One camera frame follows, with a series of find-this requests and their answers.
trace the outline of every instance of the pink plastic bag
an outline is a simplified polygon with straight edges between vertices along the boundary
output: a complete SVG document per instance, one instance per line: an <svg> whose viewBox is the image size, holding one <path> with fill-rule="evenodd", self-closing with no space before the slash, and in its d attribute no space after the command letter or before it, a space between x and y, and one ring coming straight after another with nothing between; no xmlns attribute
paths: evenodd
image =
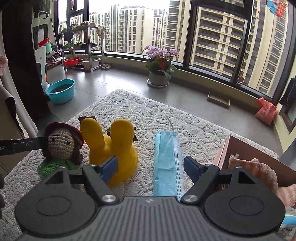
<svg viewBox="0 0 296 241"><path fill-rule="evenodd" d="M256 113L255 117L271 125L272 120L276 116L276 107L263 98L258 99L258 104L260 104L262 108Z"/></svg>

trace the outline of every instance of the circular pad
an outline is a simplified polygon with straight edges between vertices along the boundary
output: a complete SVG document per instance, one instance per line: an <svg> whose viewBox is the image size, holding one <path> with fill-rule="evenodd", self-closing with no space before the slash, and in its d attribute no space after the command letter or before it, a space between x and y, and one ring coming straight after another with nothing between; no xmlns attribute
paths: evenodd
<svg viewBox="0 0 296 241"><path fill-rule="evenodd" d="M51 196L41 199L36 204L37 211L45 216L58 216L69 210L71 202L64 197Z"/></svg>
<svg viewBox="0 0 296 241"><path fill-rule="evenodd" d="M205 201L210 222L235 235L274 232L285 216L282 201L263 185L236 184L213 193Z"/></svg>
<svg viewBox="0 0 296 241"><path fill-rule="evenodd" d="M15 218L22 232L35 237L57 237L84 227L96 211L93 199L70 185L39 185L15 207Z"/></svg>
<svg viewBox="0 0 296 241"><path fill-rule="evenodd" d="M252 196L235 197L229 202L230 208L240 215L252 216L264 209L264 204Z"/></svg>

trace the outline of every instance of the doll face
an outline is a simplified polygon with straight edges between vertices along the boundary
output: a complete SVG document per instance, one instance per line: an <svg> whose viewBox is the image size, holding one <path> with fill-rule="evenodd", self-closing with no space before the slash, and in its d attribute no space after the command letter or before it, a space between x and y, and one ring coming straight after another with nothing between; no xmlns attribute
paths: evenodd
<svg viewBox="0 0 296 241"><path fill-rule="evenodd" d="M47 150L53 158L70 159L74 150L74 139L71 132L67 129L56 129L48 137Z"/></svg>

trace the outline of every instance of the yellow toy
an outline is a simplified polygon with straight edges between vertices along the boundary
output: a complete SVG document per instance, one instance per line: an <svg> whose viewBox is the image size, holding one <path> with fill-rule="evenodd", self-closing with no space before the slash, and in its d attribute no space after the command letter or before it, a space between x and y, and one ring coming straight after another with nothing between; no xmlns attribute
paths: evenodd
<svg viewBox="0 0 296 241"><path fill-rule="evenodd" d="M103 134L95 117L80 117L80 132L89 146L89 163L102 164L110 156L117 156L118 171L109 181L109 187L125 182L135 172L138 164L138 153L133 146L137 141L133 125L125 119L115 120L107 134Z"/></svg>

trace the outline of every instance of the doll hat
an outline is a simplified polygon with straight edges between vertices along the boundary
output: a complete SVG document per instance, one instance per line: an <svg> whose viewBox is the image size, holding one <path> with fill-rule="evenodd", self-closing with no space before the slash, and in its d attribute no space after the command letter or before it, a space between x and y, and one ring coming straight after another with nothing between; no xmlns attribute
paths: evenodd
<svg viewBox="0 0 296 241"><path fill-rule="evenodd" d="M50 123L45 128L44 136L45 137L48 137L50 135L50 133L52 133L54 130L56 130L58 128L65 128L65 129L68 129L69 131L71 131L71 133L74 132L78 136L78 138L80 139L80 141L81 141L81 145L79 146L79 149L82 148L84 139L82 137L82 134L81 134L80 130L78 130L76 127L71 126L71 125L68 125L66 123L62 123L62 122L52 122L52 123Z"/></svg>

